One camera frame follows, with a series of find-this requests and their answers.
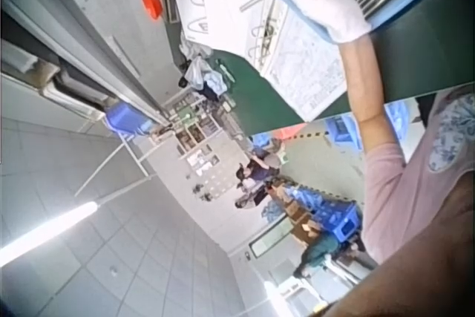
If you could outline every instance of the green table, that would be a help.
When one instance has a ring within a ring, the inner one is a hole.
[[[474,80],[474,0],[419,0],[373,35],[387,102]],[[247,134],[302,122],[244,59],[218,52],[236,78],[235,114]],[[347,95],[321,116],[348,112]]]

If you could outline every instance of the window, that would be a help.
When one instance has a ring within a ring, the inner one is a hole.
[[[256,258],[259,258],[269,249],[284,239],[292,231],[293,224],[290,218],[284,216],[275,225],[266,230],[257,239],[254,239],[249,247]]]

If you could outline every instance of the gloved hand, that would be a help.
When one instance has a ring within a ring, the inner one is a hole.
[[[293,0],[301,12],[325,26],[337,43],[351,42],[371,31],[356,0]]]

